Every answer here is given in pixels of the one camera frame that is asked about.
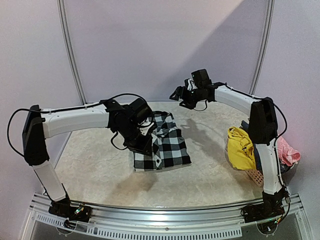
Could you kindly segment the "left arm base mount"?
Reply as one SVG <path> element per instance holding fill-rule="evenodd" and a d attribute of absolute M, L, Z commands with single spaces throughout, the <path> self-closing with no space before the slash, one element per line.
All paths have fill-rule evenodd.
<path fill-rule="evenodd" d="M 79 221 L 88 223 L 91 218 L 92 208 L 84 203 L 72 205 L 70 198 L 59 201 L 52 201 L 48 213 L 58 217 L 68 219 L 69 221 Z"/>

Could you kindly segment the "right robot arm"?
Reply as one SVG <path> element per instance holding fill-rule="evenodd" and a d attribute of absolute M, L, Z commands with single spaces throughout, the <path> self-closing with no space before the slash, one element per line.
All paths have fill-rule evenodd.
<path fill-rule="evenodd" d="M 278 158 L 278 121 L 273 100 L 241 92 L 227 83 L 212 82 L 206 69 L 192 72 L 191 79 L 186 79 L 184 85 L 178 86 L 169 98 L 190 110 L 200 101 L 218 102 L 249 117 L 248 136 L 258 150 L 264 178 L 262 198 L 265 202 L 259 206 L 258 213 L 262 218 L 274 214 L 278 210 L 277 202 L 289 194 Z"/>

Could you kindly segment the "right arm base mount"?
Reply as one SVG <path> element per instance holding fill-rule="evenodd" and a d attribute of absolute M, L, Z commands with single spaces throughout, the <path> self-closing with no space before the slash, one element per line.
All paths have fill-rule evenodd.
<path fill-rule="evenodd" d="M 245 223 L 257 222 L 276 218 L 273 223 L 280 224 L 288 215 L 291 206 L 291 198 L 289 196 L 278 197 L 276 195 L 263 194 L 263 202 L 260 204 L 248 204 L 244 206 L 240 215 Z"/>

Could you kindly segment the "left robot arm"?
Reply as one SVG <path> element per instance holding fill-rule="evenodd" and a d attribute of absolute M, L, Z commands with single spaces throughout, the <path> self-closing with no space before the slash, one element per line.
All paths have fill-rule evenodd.
<path fill-rule="evenodd" d="M 23 158 L 31 166 L 55 209 L 63 216 L 74 213 L 74 205 L 58 178 L 47 151 L 46 140 L 64 133 L 107 128 L 120 134 L 125 149 L 151 156 L 152 110 L 142 98 L 130 104 L 119 104 L 115 99 L 101 100 L 91 105 L 41 110 L 33 105 L 22 131 Z"/>

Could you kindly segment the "black white checkered shirt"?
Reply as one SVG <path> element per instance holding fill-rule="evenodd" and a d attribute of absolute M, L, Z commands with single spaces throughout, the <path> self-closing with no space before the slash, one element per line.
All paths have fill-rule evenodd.
<path fill-rule="evenodd" d="M 171 112 L 154 111 L 153 117 L 152 155 L 133 154 L 133 167 L 136 172 L 163 171 L 180 168 L 192 164 L 187 152 L 182 131 L 176 125 Z"/>

